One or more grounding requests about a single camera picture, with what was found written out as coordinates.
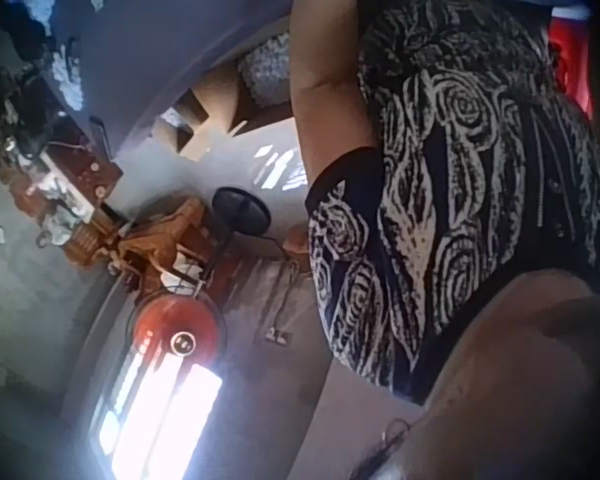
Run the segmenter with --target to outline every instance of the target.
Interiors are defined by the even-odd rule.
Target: clothes
[[[471,320],[524,272],[600,292],[600,151],[547,39],[487,0],[405,0],[367,31],[360,83],[382,151],[307,198],[336,358],[424,403]]]

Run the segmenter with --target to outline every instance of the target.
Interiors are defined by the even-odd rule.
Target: rose pattern
[[[351,202],[365,192],[345,172],[309,232],[331,348],[373,383],[407,394],[423,349],[534,229],[562,222],[600,276],[600,151],[549,64],[542,32],[488,0],[394,2],[365,34],[382,195]]]

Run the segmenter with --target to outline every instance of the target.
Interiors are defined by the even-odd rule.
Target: wall
[[[84,339],[113,283],[104,266],[81,270],[60,248],[39,249],[40,229],[0,183],[0,364],[50,400],[64,393]]]
[[[349,478],[394,418],[413,422],[420,407],[393,397],[334,360],[288,480]]]
[[[320,399],[331,353],[309,277],[301,277],[279,316],[278,325],[286,325],[290,334],[289,345],[280,347],[264,339],[288,285],[287,270],[277,282],[280,267],[281,262],[258,262],[241,275],[224,308],[227,348],[222,361],[214,367],[223,384],[185,478],[284,480],[291,470]],[[270,297],[276,283],[279,288]],[[70,390],[63,408],[63,418],[76,425],[83,435],[102,386],[109,374],[117,374],[114,365],[133,308],[130,299],[121,302],[115,292],[116,289],[85,343],[85,350],[101,352],[95,360],[96,368],[83,368],[83,361],[94,361],[93,355],[84,351],[71,382],[75,388]],[[107,312],[117,314],[112,327],[105,318]],[[105,328],[110,329],[109,337],[95,341],[99,336],[96,331]],[[76,417],[77,404],[83,406],[81,418]],[[84,440],[81,437],[80,444],[88,445]]]
[[[71,432],[52,412],[0,387],[0,479],[91,480]]]
[[[331,354],[310,278],[292,291],[280,316],[290,325],[289,346],[264,340],[282,296],[281,288],[265,319],[278,269],[272,262],[257,267],[225,312],[229,344],[218,369],[224,383],[186,478],[284,480],[291,470]]]

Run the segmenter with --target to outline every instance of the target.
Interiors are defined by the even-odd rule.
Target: floor
[[[293,119],[236,138],[218,135],[198,162],[171,153],[152,138],[115,162],[124,175],[107,203],[128,218],[170,194],[196,194],[210,203],[217,188],[234,186],[268,205],[272,236],[284,238],[291,226],[306,221],[306,177]]]

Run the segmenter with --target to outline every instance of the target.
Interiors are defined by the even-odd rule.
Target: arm
[[[377,143],[357,69],[356,0],[295,0],[291,102],[309,183],[345,153]]]

